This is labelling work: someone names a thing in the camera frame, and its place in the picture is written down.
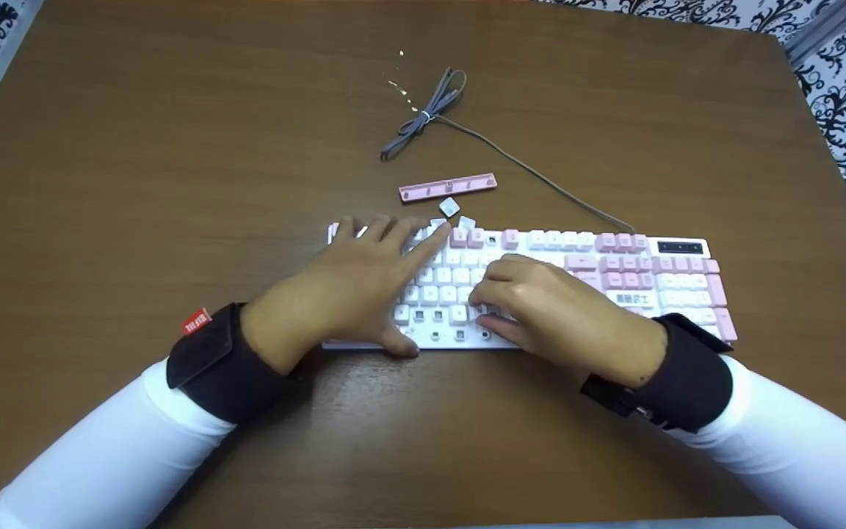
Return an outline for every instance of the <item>white sleeve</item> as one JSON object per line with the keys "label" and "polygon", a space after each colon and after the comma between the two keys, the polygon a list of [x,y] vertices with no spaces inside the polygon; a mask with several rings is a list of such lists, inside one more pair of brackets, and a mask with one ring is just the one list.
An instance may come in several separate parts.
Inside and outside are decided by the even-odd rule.
{"label": "white sleeve", "polygon": [[669,433],[707,452],[789,523],[846,528],[846,422],[723,359],[733,375],[726,409],[696,434]]}
{"label": "white sleeve", "polygon": [[169,389],[161,361],[0,492],[0,529],[145,527],[234,428]]}

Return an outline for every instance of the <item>keyboard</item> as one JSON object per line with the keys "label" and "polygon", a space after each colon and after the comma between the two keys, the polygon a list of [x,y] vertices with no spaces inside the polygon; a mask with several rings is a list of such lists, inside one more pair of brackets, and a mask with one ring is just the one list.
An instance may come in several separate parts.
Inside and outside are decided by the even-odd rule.
{"label": "keyboard", "polygon": [[[338,224],[328,227],[331,242]],[[417,232],[406,250],[429,237]],[[420,349],[513,349],[516,345],[474,322],[497,307],[469,307],[467,300],[485,268],[506,253],[550,262],[602,292],[614,304],[654,317],[679,312],[725,342],[736,342],[720,265],[704,239],[592,234],[589,231],[517,231],[453,228],[446,247],[423,267],[394,307],[400,331]],[[332,341],[327,349],[376,345]]]}

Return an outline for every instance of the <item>hand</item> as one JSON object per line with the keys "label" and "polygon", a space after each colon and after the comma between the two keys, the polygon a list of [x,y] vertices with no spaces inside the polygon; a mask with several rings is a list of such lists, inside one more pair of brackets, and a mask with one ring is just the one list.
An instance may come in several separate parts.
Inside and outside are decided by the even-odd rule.
{"label": "hand", "polygon": [[425,220],[376,217],[361,237],[351,217],[303,271],[282,280],[241,313],[245,338],[273,369],[288,373],[326,339],[370,342],[399,357],[419,348],[393,321],[394,303],[416,272],[446,245],[448,223],[402,255]]}
{"label": "hand", "polygon": [[476,322],[555,364],[638,388],[658,370],[668,336],[658,322],[618,307],[568,272],[522,255],[492,262],[469,304],[497,305],[517,321]]}

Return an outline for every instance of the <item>brown table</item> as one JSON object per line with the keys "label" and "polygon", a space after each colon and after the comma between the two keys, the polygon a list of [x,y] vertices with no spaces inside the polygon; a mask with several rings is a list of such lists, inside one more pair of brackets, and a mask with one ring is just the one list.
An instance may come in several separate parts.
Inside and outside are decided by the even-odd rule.
{"label": "brown table", "polygon": [[[846,418],[846,190],[772,37],[544,4],[49,0],[0,87],[0,488],[200,305],[302,267],[397,185],[493,171],[486,227],[608,231],[451,117],[646,234],[705,237],[738,357]],[[482,525],[766,512],[511,352],[319,359],[162,525]]]}

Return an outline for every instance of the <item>keyboard cable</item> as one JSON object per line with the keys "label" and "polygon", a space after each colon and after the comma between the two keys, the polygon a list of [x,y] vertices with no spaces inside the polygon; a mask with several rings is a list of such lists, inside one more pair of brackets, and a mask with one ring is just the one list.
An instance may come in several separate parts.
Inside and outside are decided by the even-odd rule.
{"label": "keyboard cable", "polygon": [[[452,88],[449,85],[457,75],[461,79],[460,86],[458,88]],[[387,144],[385,148],[380,150],[380,161],[385,162],[396,157],[400,151],[402,151],[403,148],[410,143],[410,140],[413,139],[414,135],[422,134],[423,128],[426,127],[427,124],[430,124],[430,121],[438,121],[438,123],[444,123],[456,130],[472,135],[472,137],[479,138],[479,140],[484,141],[489,144],[490,147],[494,148],[494,150],[498,151],[498,153],[500,153],[503,157],[513,161],[517,165],[520,165],[521,168],[540,178],[544,184],[550,185],[550,187],[553,187],[554,190],[558,191],[558,193],[564,195],[566,198],[570,198],[571,201],[583,209],[604,218],[604,220],[615,224],[616,226],[622,228],[622,230],[629,232],[629,234],[635,233],[635,228],[632,228],[632,225],[628,224],[628,222],[625,222],[618,217],[613,217],[613,215],[609,215],[607,212],[590,204],[590,202],[580,200],[580,198],[577,198],[576,195],[570,191],[564,190],[564,188],[555,183],[555,181],[544,176],[540,171],[536,170],[536,168],[532,168],[530,165],[522,162],[513,155],[508,154],[503,148],[498,147],[494,141],[489,140],[489,138],[484,137],[484,135],[479,134],[470,128],[463,127],[463,125],[460,125],[459,123],[456,123],[455,121],[450,120],[450,118],[444,116],[443,113],[449,110],[449,108],[460,99],[461,95],[463,95],[463,90],[466,89],[467,81],[468,75],[466,75],[465,71],[446,68],[446,71],[443,73],[443,77],[439,80],[439,84],[436,85],[436,91],[434,91],[433,97],[430,98],[430,103],[427,103],[426,107],[423,107],[423,110],[420,110],[419,114],[417,114],[413,120],[409,120],[407,123],[400,125],[400,128],[397,130],[397,137]]]}

